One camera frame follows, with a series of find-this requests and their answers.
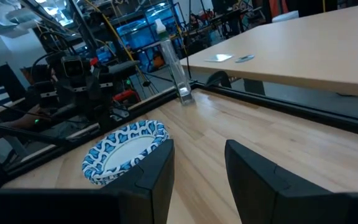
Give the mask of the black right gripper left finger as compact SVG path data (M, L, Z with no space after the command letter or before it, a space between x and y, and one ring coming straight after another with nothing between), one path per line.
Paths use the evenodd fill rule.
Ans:
M101 190L108 198L101 216L107 223L166 223L175 179L175 148L164 141L124 175Z

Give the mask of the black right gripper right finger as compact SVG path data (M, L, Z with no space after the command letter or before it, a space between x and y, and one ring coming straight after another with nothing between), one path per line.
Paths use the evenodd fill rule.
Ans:
M345 223L348 201L268 160L235 140L226 141L226 171L242 223Z

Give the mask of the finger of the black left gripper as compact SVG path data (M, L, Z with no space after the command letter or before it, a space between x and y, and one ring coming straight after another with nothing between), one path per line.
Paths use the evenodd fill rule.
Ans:
M34 89L41 108L58 106L57 91L51 81L37 82L34 84Z
M93 70L93 99L94 100L110 100L114 92L114 75L112 73L103 73L101 69Z

